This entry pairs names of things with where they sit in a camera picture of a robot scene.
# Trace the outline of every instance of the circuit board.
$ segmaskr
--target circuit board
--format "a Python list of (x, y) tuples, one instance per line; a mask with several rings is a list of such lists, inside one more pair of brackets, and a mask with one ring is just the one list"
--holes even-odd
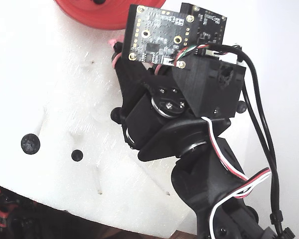
[(216, 43), (222, 44), (227, 18), (207, 9), (182, 3), (181, 13), (193, 15), (199, 19), (197, 44)]
[(182, 48), (197, 43), (198, 17), (143, 5), (131, 5), (122, 57), (173, 65)]

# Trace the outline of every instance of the hole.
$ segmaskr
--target hole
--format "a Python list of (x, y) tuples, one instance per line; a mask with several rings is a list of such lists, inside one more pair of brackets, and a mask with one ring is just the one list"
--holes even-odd
[(0, 206), (0, 211), (3, 212), (3, 213), (9, 212), (8, 208), (5, 207), (5, 206)]
[(222, 67), (221, 69), (221, 75), (223, 77), (229, 77), (231, 75), (231, 73), (233, 72), (234, 68), (231, 66), (227, 66), (227, 67)]
[(142, 31), (142, 38), (149, 38), (150, 37), (150, 31), (144, 30)]
[(75, 162), (79, 162), (82, 160), (83, 158), (83, 153), (82, 151), (75, 149), (72, 154), (71, 154), (71, 158), (75, 161)]
[(93, 0), (93, 2), (95, 4), (103, 4), (103, 3), (105, 3), (105, 0)]
[(182, 41), (182, 38), (180, 36), (174, 37), (174, 43), (175, 44), (179, 44), (179, 43), (181, 43), (181, 41)]
[(32, 155), (38, 153), (40, 149), (40, 140), (33, 133), (26, 134), (21, 140), (21, 148), (24, 153)]

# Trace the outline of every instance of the black plastic part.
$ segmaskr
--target black plastic part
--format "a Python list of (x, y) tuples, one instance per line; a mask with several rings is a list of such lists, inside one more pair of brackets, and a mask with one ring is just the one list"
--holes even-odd
[(185, 98), (172, 76), (148, 75), (143, 80), (144, 86), (162, 112), (171, 117), (177, 117), (184, 113), (186, 110)]
[(196, 117), (211, 119), (235, 116), (246, 68), (231, 63), (189, 55), (191, 70), (174, 67), (173, 77)]
[(236, 112), (239, 114), (242, 114), (242, 113), (246, 112), (246, 110), (247, 110), (246, 103), (244, 101), (239, 101), (237, 104)]
[[(242, 171), (234, 161), (235, 158), (230, 157), (224, 150), (224, 144), (227, 146), (226, 140), (219, 138), (217, 142), (230, 163)], [(179, 197), (197, 215), (198, 239), (209, 235), (209, 214), (213, 205), (243, 183), (224, 168), (210, 144), (198, 146), (182, 156), (172, 171), (171, 180)], [(218, 233), (221, 228), (226, 228), (227, 234), (224, 238), (241, 238), (237, 226), (223, 211), (223, 207), (216, 212), (214, 228)]]
[[(243, 172), (226, 140), (218, 138), (217, 143), (228, 161)], [(200, 145), (182, 156), (172, 171), (171, 180), (179, 197), (197, 215), (198, 239), (210, 235), (209, 215), (215, 203), (243, 184), (224, 168), (210, 144)], [(224, 239), (273, 239), (275, 236), (270, 228), (264, 231), (256, 223), (250, 207), (242, 199), (234, 198), (217, 209), (214, 233), (216, 238)]]
[[(230, 126), (229, 119), (213, 120), (214, 134), (217, 137)], [(209, 139), (207, 122), (202, 119), (175, 119), (165, 124), (143, 146), (139, 160), (151, 161), (171, 156), (181, 157), (191, 145)]]
[(154, 110), (151, 95), (144, 94), (126, 118), (130, 145), (140, 150), (170, 119)]
[(83, 152), (75, 149), (72, 154), (71, 154), (71, 158), (75, 161), (75, 162), (79, 162), (83, 159)]
[(120, 116), (121, 107), (116, 107), (111, 111), (111, 120), (113, 120), (117, 124), (121, 124), (121, 116)]
[(283, 232), (283, 236), (279, 237), (280, 239), (293, 239), (295, 238), (295, 234), (291, 231), (290, 228), (286, 228)]
[(33, 133), (26, 134), (21, 140), (21, 148), (26, 154), (36, 154), (40, 149), (40, 140)]
[(270, 214), (270, 221), (272, 225), (276, 225), (277, 223), (281, 223), (284, 220), (283, 213), (279, 210), (276, 214)]

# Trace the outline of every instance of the black bolt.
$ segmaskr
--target black bolt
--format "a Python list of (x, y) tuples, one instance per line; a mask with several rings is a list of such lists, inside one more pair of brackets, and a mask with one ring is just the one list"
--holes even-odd
[(103, 4), (103, 3), (105, 3), (105, 0), (93, 0), (93, 2), (95, 4)]
[(121, 116), (120, 116), (121, 107), (116, 107), (111, 112), (111, 120), (115, 123), (121, 124)]
[(38, 153), (40, 149), (40, 140), (33, 133), (26, 134), (21, 140), (21, 148), (26, 154)]
[(75, 162), (79, 162), (82, 160), (83, 158), (83, 153), (82, 151), (78, 150), (78, 149), (75, 149), (72, 154), (71, 154), (71, 157), (72, 159), (75, 161)]
[(237, 105), (236, 112), (239, 114), (242, 114), (242, 113), (246, 112), (246, 110), (247, 110), (246, 103), (244, 101), (239, 101), (238, 105)]
[(220, 234), (221, 234), (222, 236), (225, 236), (225, 235), (227, 234), (227, 230), (226, 230), (225, 228), (221, 228), (221, 229), (220, 229)]

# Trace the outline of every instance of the red wire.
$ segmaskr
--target red wire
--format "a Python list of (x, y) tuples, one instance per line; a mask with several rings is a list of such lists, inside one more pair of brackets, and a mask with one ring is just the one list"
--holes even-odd
[(185, 48), (183, 48), (183, 49), (181, 49), (180, 51), (179, 51), (179, 53), (176, 55), (176, 57), (175, 57), (175, 62), (174, 62), (174, 66), (176, 66), (176, 64), (177, 64), (177, 58), (180, 56), (180, 54), (184, 51), (184, 50), (186, 50), (186, 49), (188, 49), (188, 47), (185, 47)]
[(214, 148), (214, 150), (215, 150), (215, 152), (216, 152), (218, 158), (220, 159), (220, 161), (222, 162), (222, 164), (224, 164), (224, 166), (227, 168), (227, 170), (230, 171), (230, 172), (231, 172), (232, 174), (234, 174), (235, 176), (241, 178), (242, 180), (247, 181), (246, 178), (244, 178), (243, 176), (237, 174), (235, 171), (233, 171), (233, 170), (230, 168), (230, 166), (229, 166), (227, 163), (225, 163), (225, 162), (223, 162), (223, 161), (221, 160), (221, 156), (220, 156), (219, 152), (217, 151), (214, 142), (213, 142), (212, 139), (211, 139), (210, 133), (209, 133), (209, 138), (210, 138), (210, 142), (211, 142), (211, 144), (213, 145), (213, 148)]

